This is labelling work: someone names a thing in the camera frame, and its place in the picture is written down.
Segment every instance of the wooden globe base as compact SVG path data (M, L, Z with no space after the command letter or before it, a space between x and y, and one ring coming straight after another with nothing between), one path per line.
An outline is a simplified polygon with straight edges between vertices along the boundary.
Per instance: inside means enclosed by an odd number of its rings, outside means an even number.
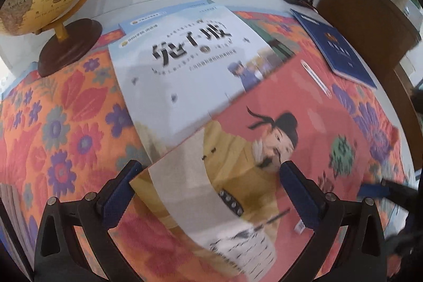
M43 47L38 61L38 73L47 77L81 59L98 41L103 27L94 20L81 19L68 24L64 40L53 36Z

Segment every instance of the wooden furniture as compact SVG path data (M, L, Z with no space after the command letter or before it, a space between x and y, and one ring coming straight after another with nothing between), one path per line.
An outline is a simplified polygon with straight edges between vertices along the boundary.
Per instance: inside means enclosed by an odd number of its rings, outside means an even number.
M335 26L369 65L388 94L407 137L415 170L423 164L423 136L397 66L420 34L390 0L320 0L319 14Z

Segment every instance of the barcode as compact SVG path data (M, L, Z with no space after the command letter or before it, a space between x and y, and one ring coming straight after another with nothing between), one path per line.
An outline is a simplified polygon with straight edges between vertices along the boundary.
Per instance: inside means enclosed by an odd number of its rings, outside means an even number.
M302 222L302 220L300 220L299 223L297 223L297 225L294 228L294 231L297 232L298 234L301 234L305 229L304 226L304 222Z

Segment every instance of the black hat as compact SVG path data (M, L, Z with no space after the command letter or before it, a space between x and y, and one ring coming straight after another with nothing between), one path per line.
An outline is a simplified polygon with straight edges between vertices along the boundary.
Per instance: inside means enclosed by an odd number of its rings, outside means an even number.
M251 116L261 118L263 121L256 122L249 126L249 129L256 129L259 126L262 126L264 124L270 124L272 126L272 129L279 128L282 132L284 132L289 139L292 141L292 145L295 148L298 144L298 133L297 133L297 126L298 122L295 116L291 112L286 112L280 115L276 121L273 120L269 116L263 116L259 114L253 113L251 110L248 109L247 111Z

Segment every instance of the metal screw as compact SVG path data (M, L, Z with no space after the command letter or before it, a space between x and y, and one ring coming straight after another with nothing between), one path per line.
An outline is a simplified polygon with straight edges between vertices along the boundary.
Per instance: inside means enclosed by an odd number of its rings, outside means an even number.
M331 202L336 201L336 195L334 193L327 193L326 194L326 199L328 201L331 201Z
M366 201L366 203L367 203L369 206L372 206L372 205L374 204L373 199L371 199L371 198L369 198L369 197L366 197L365 201Z
M49 205L49 206L52 206L52 205L54 205L55 203L56 203L56 198L53 196L53 197L50 197L48 200L47 200L47 204Z
M95 193L94 191L89 192L88 194L85 195L85 199L87 201L92 201L93 199L95 199L97 196L97 193Z

